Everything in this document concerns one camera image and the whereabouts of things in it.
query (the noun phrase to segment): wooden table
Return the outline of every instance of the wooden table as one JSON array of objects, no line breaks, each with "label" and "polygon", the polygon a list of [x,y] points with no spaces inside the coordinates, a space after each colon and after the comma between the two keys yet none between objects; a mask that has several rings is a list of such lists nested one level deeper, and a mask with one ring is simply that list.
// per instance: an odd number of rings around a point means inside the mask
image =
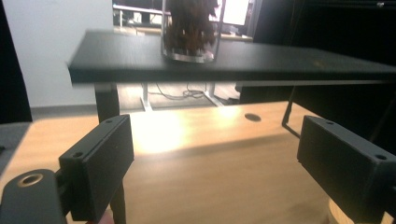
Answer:
[{"label": "wooden table", "polygon": [[[328,197],[297,162],[298,139],[280,126],[286,105],[131,114],[128,223],[323,223]],[[290,125],[297,129],[305,113],[296,106]],[[36,121],[0,189],[33,169],[58,170],[58,157],[96,125],[96,116]]]}]

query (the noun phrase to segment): white wall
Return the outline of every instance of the white wall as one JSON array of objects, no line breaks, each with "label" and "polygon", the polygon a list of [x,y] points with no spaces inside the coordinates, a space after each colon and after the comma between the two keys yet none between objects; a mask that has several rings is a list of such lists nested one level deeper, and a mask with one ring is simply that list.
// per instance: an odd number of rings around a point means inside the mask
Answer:
[{"label": "white wall", "polygon": [[87,29],[112,30],[111,0],[3,0],[30,107],[95,104],[67,64]]}]

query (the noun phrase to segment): metal ring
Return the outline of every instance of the metal ring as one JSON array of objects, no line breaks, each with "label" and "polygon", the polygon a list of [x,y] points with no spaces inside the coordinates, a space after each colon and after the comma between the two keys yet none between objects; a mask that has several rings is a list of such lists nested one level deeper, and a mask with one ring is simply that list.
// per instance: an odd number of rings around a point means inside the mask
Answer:
[{"label": "metal ring", "polygon": [[27,175],[18,181],[18,187],[26,188],[38,183],[44,176],[42,174]]}]

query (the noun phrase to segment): desk leg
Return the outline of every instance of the desk leg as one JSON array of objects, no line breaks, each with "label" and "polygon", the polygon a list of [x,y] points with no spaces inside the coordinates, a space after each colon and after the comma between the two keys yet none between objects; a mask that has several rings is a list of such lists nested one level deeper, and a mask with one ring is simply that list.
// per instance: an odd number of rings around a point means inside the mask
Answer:
[{"label": "desk leg", "polygon": [[116,84],[95,84],[95,97],[99,122],[120,114],[119,94]]},{"label": "desk leg", "polygon": [[223,106],[223,104],[218,99],[216,99],[216,97],[215,97],[215,88],[216,88],[216,83],[215,82],[210,82],[209,83],[209,91],[205,92],[205,96],[214,105]]},{"label": "desk leg", "polygon": [[293,90],[292,90],[292,92],[291,92],[291,95],[290,95],[290,98],[289,98],[288,107],[286,108],[285,115],[283,116],[283,119],[282,119],[282,127],[284,127],[286,130],[288,130],[288,131],[289,131],[290,133],[292,133],[294,136],[300,138],[300,137],[301,137],[300,134],[297,133],[296,131],[294,131],[294,130],[288,125],[289,117],[290,117],[290,113],[291,113],[291,107],[292,107],[292,105],[293,105],[293,97],[294,97],[294,94],[295,94],[295,92],[296,92],[296,88],[297,88],[297,87],[293,87]]},{"label": "desk leg", "polygon": [[145,111],[152,111],[151,105],[149,104],[149,84],[147,82],[142,83],[143,94],[140,97],[140,101],[142,101],[142,105]]},{"label": "desk leg", "polygon": [[375,129],[369,139],[370,142],[373,143],[376,140],[376,138],[379,136],[381,130],[384,128],[386,122],[388,121],[389,117],[391,116],[392,111],[395,110],[395,107],[396,107],[396,92],[395,92],[394,98],[392,99],[392,101],[390,101],[390,104],[388,105],[387,110],[385,110],[385,113],[382,116],[381,120],[375,126]]},{"label": "desk leg", "polygon": [[[99,122],[110,119],[120,114],[119,94],[116,84],[95,84],[96,107]],[[113,218],[116,224],[125,224],[125,200],[122,183],[115,192],[110,202]]]}]

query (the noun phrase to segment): dried plant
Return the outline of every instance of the dried plant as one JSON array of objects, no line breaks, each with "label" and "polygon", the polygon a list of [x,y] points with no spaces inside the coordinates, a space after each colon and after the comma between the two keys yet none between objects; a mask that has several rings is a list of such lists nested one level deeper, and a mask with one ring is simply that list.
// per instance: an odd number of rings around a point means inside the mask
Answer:
[{"label": "dried plant", "polygon": [[215,31],[209,15],[216,17],[217,0],[167,0],[172,23],[164,38],[166,49],[184,49],[191,55],[215,43]]}]

